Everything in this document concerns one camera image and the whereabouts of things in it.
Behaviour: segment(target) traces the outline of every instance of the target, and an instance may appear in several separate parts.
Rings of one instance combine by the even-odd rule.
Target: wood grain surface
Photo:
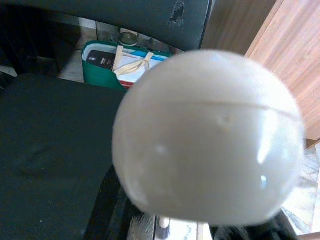
[[[306,138],[320,139],[320,0],[278,0],[246,56],[274,72],[295,96]]]
[[[245,55],[275,2],[276,0],[216,0],[202,48]]]

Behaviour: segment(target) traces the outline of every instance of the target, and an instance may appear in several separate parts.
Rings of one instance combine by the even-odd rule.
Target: white strap
[[[120,46],[120,45],[116,49],[116,54],[115,54],[115,59],[114,59],[114,64],[113,64],[112,70],[117,77],[120,75],[133,73],[133,72],[139,70],[140,68],[142,68],[143,66],[145,67],[145,70],[149,69],[149,67],[150,67],[149,61],[154,55],[152,52],[148,52],[144,59],[141,59],[141,60],[133,62],[133,63],[129,63],[127,65],[124,65],[124,66],[118,68],[119,62],[123,56],[123,49],[124,49],[124,47]]]

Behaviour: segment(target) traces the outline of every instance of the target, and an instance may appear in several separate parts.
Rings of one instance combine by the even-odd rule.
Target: chair backrest
[[[0,0],[130,29],[183,51],[200,48],[212,0]]]

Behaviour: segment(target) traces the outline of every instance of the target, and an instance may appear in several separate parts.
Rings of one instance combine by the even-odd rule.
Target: black fabric seat
[[[0,239],[83,239],[123,96],[32,74],[2,92]]]

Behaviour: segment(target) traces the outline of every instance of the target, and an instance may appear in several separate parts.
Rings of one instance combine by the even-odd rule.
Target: plastic ball
[[[212,225],[273,217],[304,150],[302,117],[282,82],[213,50],[148,71],[123,99],[113,131],[116,173],[140,210]]]

